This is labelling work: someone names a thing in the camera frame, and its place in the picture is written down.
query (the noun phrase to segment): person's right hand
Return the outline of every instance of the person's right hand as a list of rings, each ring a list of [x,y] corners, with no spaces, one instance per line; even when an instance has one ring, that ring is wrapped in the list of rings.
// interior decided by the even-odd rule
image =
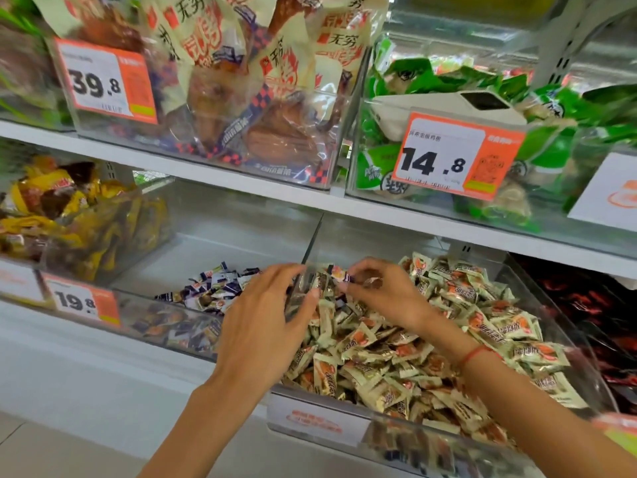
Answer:
[[[348,273],[358,283],[340,283],[339,288],[362,300],[394,325],[423,335],[427,332],[427,320],[440,316],[400,265],[368,257],[353,265]],[[382,285],[379,286],[377,280],[363,286],[371,277],[381,278]]]

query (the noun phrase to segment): white device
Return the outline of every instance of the white device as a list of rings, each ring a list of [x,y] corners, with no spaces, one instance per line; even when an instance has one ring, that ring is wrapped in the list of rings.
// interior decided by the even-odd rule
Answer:
[[[497,94],[488,90],[462,90],[451,94],[379,95],[371,111],[390,141],[402,141],[412,111],[435,110],[458,116],[474,117],[508,125],[527,125],[524,116]]]

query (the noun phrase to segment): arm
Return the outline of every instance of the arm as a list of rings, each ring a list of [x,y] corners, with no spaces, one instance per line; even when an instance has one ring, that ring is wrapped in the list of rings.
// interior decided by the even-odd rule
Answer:
[[[224,318],[212,376],[195,389],[138,478],[205,478],[235,433],[294,358],[318,302],[305,298],[294,320],[285,291],[302,265],[275,265],[254,277]]]
[[[350,269],[360,281],[369,272],[380,274],[381,288],[350,283],[341,289],[392,323],[417,333],[454,364],[478,346],[426,302],[401,267],[365,259]],[[463,366],[462,375],[548,478],[637,476],[637,459],[533,385],[528,377],[508,368],[496,354],[475,354]]]

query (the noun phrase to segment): price tag reading 39.8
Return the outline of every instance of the price tag reading 39.8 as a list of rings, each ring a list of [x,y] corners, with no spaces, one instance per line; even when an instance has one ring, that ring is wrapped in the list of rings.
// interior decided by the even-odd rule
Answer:
[[[119,324],[117,302],[113,292],[78,281],[61,279],[48,273],[42,273],[42,277],[58,311]]]
[[[524,135],[414,112],[392,178],[492,200]]]
[[[146,62],[139,53],[57,39],[78,109],[157,123]]]

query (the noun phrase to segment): tile grout line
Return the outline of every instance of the tile grout line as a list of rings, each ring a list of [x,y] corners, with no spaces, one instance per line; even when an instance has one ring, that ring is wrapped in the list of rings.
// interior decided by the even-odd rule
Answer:
[[[15,428],[13,431],[11,431],[11,434],[9,434],[5,439],[0,441],[0,446],[2,446],[5,441],[7,441],[11,436],[13,436],[13,434],[22,427],[22,425],[26,425],[26,424],[27,423],[20,423],[20,425],[17,428]]]

